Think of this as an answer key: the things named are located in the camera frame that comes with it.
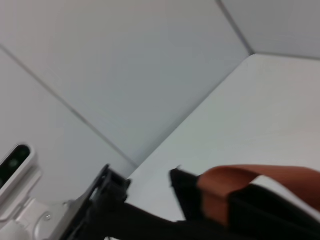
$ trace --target camera lens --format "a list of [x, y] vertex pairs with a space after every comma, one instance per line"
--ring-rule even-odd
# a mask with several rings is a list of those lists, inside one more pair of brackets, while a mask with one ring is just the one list
[[19, 165], [19, 161], [17, 159], [11, 159], [9, 162], [9, 167], [14, 169]]
[[0, 165], [0, 189], [8, 182], [19, 167], [29, 157], [31, 150], [26, 145], [18, 145]]

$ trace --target white camera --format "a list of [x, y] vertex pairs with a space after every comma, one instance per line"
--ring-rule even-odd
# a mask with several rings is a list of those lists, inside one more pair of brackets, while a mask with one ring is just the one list
[[77, 200], [47, 205], [29, 196], [41, 176], [27, 144], [17, 144], [0, 162], [0, 240], [77, 240], [94, 221], [90, 209], [103, 208], [101, 194], [115, 190], [125, 200], [130, 185], [107, 165]]

